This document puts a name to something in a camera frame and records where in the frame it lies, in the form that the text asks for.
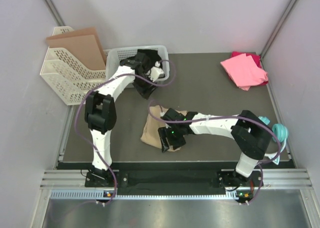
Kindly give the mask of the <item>beige t shirt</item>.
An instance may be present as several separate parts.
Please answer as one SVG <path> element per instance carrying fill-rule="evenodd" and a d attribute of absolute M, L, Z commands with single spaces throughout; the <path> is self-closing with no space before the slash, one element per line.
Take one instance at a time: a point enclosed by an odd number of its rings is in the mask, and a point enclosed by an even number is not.
<path fill-rule="evenodd" d="M 161 112 L 166 112 L 168 109 L 164 108 L 162 106 L 156 105 L 156 106 L 151 106 L 150 111 L 151 113 L 156 117 L 160 118 Z M 158 133 L 158 129 L 164 127 L 165 124 L 163 122 L 157 121 L 154 118 L 151 117 L 149 114 L 146 119 L 145 126 L 142 131 L 142 136 L 140 140 L 148 144 L 150 146 L 153 146 L 158 149 L 162 149 L 162 144 L 160 140 L 160 136 Z"/>

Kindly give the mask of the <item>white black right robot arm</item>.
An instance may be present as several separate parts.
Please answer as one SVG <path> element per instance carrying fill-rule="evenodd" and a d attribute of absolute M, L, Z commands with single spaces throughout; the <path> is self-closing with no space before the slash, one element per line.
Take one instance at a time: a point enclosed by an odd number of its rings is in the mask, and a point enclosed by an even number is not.
<path fill-rule="evenodd" d="M 221 178 L 224 187 L 244 186 L 252 179 L 255 166 L 265 156 L 272 138 L 271 129 L 249 110 L 222 118 L 187 112 L 186 115 L 169 108 L 160 112 L 165 126 L 158 129 L 161 151 L 176 150 L 186 144 L 186 135 L 210 134 L 233 139 L 241 150 L 235 170 Z"/>

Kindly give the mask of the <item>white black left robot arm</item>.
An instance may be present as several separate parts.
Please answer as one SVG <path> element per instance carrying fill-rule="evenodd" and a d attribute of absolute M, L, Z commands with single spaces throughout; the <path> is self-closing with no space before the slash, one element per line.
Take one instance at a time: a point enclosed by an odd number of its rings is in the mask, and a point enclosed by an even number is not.
<path fill-rule="evenodd" d="M 135 56 L 120 61 L 116 72 L 107 84 L 88 95 L 85 101 L 84 119 L 88 124 L 93 142 L 93 161 L 96 180 L 102 186 L 113 182 L 111 131 L 117 121 L 115 101 L 124 89 L 132 84 L 144 99 L 156 89 L 154 83 L 164 74 L 161 57 L 156 50 L 138 49 Z"/>

